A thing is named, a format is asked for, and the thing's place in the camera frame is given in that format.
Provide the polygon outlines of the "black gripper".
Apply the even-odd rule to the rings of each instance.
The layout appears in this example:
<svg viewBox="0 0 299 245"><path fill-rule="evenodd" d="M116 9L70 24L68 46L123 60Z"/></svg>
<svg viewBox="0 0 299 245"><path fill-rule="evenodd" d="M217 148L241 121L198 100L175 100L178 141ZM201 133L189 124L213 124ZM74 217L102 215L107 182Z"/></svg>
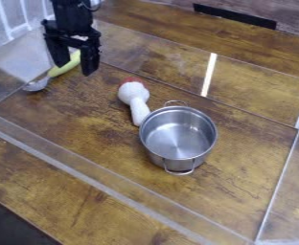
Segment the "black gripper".
<svg viewBox="0 0 299 245"><path fill-rule="evenodd" d="M63 67L71 61L70 43L64 38L76 35L86 37L84 46L80 49L82 72L87 77L98 71L100 65L100 32L92 28L92 13L102 7L102 3L94 4L92 0L50 0L54 8L55 19L44 20L46 44L58 67Z"/></svg>

